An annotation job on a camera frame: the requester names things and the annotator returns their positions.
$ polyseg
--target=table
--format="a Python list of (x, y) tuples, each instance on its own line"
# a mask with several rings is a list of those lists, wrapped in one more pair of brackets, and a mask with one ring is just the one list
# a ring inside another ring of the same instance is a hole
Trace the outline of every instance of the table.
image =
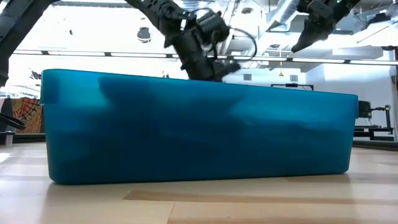
[(398, 152), (353, 149), (347, 174), (313, 177), (60, 186), (47, 172), (45, 144), (0, 147), (0, 223), (398, 223)]

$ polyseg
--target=wooden floor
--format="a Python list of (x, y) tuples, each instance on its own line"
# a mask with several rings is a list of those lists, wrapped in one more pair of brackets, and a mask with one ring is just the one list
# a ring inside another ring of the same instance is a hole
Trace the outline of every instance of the wooden floor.
[(345, 175), (67, 187), (20, 144), (0, 148), (0, 223), (398, 224), (398, 153), (354, 149)]

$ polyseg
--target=white wall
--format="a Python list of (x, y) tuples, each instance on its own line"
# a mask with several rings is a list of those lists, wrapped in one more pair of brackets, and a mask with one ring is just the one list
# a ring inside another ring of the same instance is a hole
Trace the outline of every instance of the white wall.
[[(388, 52), (379, 60), (389, 60)], [(378, 65), (323, 64), (307, 72), (306, 81), (307, 84), (314, 85), (316, 91), (358, 95), (359, 100), (370, 101), (372, 108), (384, 107), (385, 105), (393, 107), (390, 69), (390, 66)], [(385, 112), (374, 111), (372, 116), (371, 122), (359, 118), (356, 125), (387, 126)], [(394, 127), (394, 111), (391, 111), (390, 119), (391, 125)], [(377, 133), (377, 135), (391, 136), (387, 133)]]
[[(290, 81), (290, 75), (298, 75), (298, 84), (305, 84), (305, 73), (302, 73), (298, 68), (284, 68), (282, 73), (283, 77), (279, 76), (280, 69), (274, 69), (272, 71), (261, 68), (249, 68), (241, 69), (235, 73), (224, 77), (226, 83), (236, 83), (245, 85), (258, 85), (258, 86), (270, 86), (271, 84), (286, 84), (292, 83)], [(244, 81), (243, 75), (251, 74), (251, 81)]]

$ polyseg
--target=plastic bin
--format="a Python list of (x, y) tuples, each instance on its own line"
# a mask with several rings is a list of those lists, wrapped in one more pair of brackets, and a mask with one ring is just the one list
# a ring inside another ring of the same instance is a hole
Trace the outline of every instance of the plastic bin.
[(42, 77), (58, 184), (341, 174), (355, 95), (74, 70)]

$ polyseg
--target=blue plastic bin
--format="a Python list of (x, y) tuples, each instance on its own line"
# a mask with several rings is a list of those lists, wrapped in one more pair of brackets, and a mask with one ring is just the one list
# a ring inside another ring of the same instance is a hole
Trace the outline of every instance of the blue plastic bin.
[(58, 184), (348, 170), (355, 95), (59, 69), (42, 78)]

